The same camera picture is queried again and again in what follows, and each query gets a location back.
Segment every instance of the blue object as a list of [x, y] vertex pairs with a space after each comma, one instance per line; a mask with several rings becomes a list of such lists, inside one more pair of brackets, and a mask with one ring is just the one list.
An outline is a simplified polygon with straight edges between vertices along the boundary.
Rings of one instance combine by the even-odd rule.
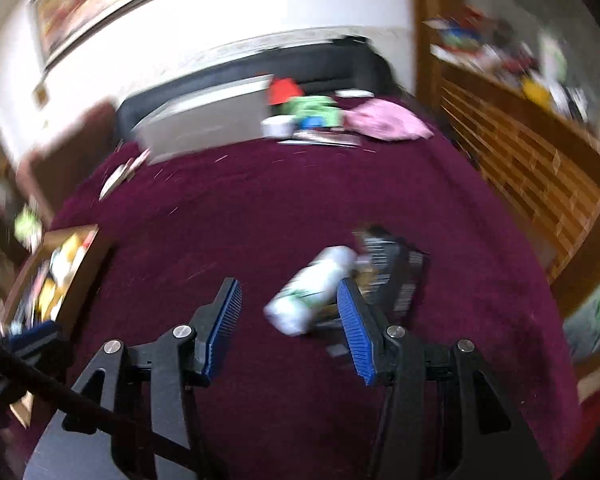
[[475, 52], [480, 48], [480, 34], [462, 27], [440, 30], [443, 44], [453, 50]]
[[306, 117], [300, 121], [301, 130], [313, 130], [314, 128], [322, 128], [324, 119], [322, 117]]
[[9, 350], [14, 353], [28, 346], [39, 339], [55, 334], [60, 331], [60, 327], [55, 322], [49, 320], [41, 323], [22, 334], [12, 335], [8, 338]]
[[229, 349], [229, 341], [234, 335], [235, 325], [241, 309], [242, 288], [240, 283], [234, 280], [229, 293], [224, 298], [224, 303], [206, 345], [206, 362], [202, 370], [202, 376], [209, 381], [217, 377], [222, 369], [224, 358]]
[[337, 301], [340, 319], [342, 320], [342, 326], [347, 336], [356, 372], [365, 380], [365, 384], [369, 386], [376, 379], [373, 346], [360, 317], [360, 313], [356, 308], [356, 303], [351, 297], [344, 280], [338, 284]]

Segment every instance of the purple rug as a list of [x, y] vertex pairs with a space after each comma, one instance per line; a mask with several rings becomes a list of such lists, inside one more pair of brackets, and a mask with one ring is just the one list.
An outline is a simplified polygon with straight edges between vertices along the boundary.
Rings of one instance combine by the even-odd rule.
[[[363, 477], [382, 391], [289, 338], [262, 307], [322, 248], [378, 222], [430, 253], [410, 326], [426, 342], [474, 341], [531, 426], [554, 473], [568, 463], [579, 407], [544, 273], [500, 199], [441, 135], [361, 148], [256, 140], [141, 168], [103, 202], [123, 146], [77, 190], [55, 228], [100, 224], [116, 246], [75, 333], [73, 383], [110, 338], [155, 340], [213, 300], [222, 279], [244, 304], [224, 371], [198, 402], [232, 479]], [[43, 428], [27, 432], [32, 450]]]

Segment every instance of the black sofa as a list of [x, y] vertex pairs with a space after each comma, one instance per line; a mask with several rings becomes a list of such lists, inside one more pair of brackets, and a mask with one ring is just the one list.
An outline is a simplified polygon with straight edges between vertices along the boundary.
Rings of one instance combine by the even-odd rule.
[[257, 75], [290, 77], [306, 94], [359, 88], [398, 96], [390, 65], [367, 38], [345, 36], [329, 43], [274, 48], [183, 76], [128, 97], [118, 109], [118, 135], [133, 140], [132, 129], [166, 102], [192, 92]]

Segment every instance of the clutter on shelf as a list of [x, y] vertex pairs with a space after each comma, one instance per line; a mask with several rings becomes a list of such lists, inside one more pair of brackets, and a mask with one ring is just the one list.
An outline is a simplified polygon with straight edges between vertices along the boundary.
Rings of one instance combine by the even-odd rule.
[[538, 33], [538, 53], [515, 39], [503, 19], [466, 6], [458, 15], [427, 20], [436, 32], [431, 53], [443, 61], [492, 76], [529, 101], [585, 127], [600, 141], [600, 114], [592, 118], [580, 86], [567, 86], [568, 64], [558, 37]]
[[58, 318], [62, 300], [95, 234], [96, 231], [90, 231], [84, 238], [72, 234], [53, 251], [50, 258], [40, 262], [20, 298], [13, 320], [5, 327], [5, 333], [19, 335], [45, 321]]
[[109, 247], [95, 225], [46, 232], [0, 309], [1, 335], [52, 320], [69, 336]]

